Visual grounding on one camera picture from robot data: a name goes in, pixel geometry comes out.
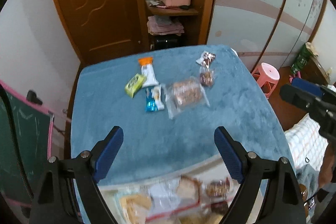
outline orange package top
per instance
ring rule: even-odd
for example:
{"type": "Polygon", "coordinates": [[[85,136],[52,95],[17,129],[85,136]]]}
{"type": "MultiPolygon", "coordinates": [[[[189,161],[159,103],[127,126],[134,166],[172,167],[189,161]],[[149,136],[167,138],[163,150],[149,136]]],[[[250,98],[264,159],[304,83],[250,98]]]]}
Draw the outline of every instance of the orange package top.
{"type": "Polygon", "coordinates": [[[140,66],[142,67],[144,65],[152,64],[153,57],[149,56],[149,57],[139,58],[138,61],[139,61],[140,66]]]}

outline blue snack wrapper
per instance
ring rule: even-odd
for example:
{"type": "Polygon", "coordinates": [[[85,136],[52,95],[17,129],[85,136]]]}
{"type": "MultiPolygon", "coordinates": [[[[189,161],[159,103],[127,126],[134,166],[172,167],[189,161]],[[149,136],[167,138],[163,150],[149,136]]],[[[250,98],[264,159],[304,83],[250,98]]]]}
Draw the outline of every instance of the blue snack wrapper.
{"type": "Polygon", "coordinates": [[[165,105],[161,102],[161,85],[149,86],[146,91],[146,112],[164,110],[165,105]]]}

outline yellow snack package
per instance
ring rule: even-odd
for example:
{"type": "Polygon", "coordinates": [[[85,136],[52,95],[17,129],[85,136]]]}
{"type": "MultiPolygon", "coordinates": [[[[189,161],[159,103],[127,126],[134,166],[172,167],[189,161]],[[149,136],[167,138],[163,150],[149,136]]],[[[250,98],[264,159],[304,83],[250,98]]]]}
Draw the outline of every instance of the yellow snack package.
{"type": "Polygon", "coordinates": [[[134,94],[142,87],[145,81],[146,76],[137,73],[125,86],[126,93],[133,98],[134,94]]]}

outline white snack package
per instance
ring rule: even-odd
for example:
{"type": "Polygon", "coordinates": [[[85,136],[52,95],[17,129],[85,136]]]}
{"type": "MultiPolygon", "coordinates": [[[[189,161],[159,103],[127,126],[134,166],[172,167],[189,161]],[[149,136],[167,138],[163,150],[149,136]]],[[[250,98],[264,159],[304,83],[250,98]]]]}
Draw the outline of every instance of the white snack package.
{"type": "Polygon", "coordinates": [[[155,78],[152,62],[153,62],[152,57],[145,57],[139,59],[139,64],[141,66],[141,74],[147,77],[146,81],[142,84],[143,88],[159,84],[159,82],[155,78]]]}
{"type": "Polygon", "coordinates": [[[161,85],[157,85],[152,89],[152,97],[158,110],[164,110],[165,105],[161,101],[161,85]]]}

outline bread in plastic bag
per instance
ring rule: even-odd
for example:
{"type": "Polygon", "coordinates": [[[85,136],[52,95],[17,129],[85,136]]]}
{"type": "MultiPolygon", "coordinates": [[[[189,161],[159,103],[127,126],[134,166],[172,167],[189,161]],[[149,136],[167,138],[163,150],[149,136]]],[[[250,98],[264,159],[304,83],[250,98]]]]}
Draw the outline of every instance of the bread in plastic bag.
{"type": "Polygon", "coordinates": [[[121,197],[120,206],[128,224],[145,224],[148,211],[152,207],[150,197],[134,194],[121,197]]]}
{"type": "Polygon", "coordinates": [[[170,119],[181,113],[186,107],[193,107],[197,104],[210,106],[204,88],[195,77],[163,85],[163,90],[170,119]]]}

